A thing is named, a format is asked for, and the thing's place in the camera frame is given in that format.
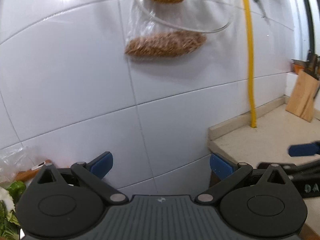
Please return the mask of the hanging bag of grain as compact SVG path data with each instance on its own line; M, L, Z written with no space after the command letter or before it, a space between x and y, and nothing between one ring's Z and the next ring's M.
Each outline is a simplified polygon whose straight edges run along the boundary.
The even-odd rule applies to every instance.
M227 29L234 0L133 0L124 53L175 58L198 50L207 35Z

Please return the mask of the black handled knife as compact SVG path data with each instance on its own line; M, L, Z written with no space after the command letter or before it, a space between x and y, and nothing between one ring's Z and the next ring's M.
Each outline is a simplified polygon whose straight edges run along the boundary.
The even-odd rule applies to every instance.
M319 56L315 54L312 50L308 50L305 72L318 80L319 79L318 69L319 69Z

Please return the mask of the white foam fruit net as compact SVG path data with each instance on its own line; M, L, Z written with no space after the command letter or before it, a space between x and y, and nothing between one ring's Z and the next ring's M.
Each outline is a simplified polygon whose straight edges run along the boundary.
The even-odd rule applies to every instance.
M0 187L0 199L4 203L8 212L15 212L15 204L9 191Z

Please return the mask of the wooden knife block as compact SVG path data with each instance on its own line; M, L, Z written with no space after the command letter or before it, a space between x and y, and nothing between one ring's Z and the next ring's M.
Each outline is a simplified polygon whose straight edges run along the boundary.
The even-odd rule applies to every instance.
M314 116L314 101L318 88L319 80L301 69L289 97L286 111L311 122Z

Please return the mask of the clear plastic bag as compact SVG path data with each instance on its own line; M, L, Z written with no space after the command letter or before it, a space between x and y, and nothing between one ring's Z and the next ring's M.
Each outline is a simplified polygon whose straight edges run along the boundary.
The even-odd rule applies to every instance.
M1 183L32 180L51 160L37 156L27 147L14 145L1 150Z

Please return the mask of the yellow vertical pipe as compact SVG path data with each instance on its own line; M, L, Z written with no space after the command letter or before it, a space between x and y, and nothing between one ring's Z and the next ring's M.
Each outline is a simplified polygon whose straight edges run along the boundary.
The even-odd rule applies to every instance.
M246 35L247 35L247 52L248 52L248 101L250 107L250 126L257 127L257 114L255 110L254 100L254 46L253 46L253 28L249 0L242 0L244 4L244 13L246 21Z

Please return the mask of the dark green leafy vegetable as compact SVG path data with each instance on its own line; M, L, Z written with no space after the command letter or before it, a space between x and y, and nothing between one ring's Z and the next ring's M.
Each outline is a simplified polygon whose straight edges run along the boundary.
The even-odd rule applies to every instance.
M21 226L16 217L16 205L26 188L22 181L1 187L1 239L20 239Z

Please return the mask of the orange bowl with metal bowl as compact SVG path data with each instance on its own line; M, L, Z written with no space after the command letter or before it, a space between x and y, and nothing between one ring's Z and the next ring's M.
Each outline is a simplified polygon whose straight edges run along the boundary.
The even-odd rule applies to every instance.
M306 67L307 67L306 61L292 59L292 69L294 73L299 74L299 72L301 70L304 70Z

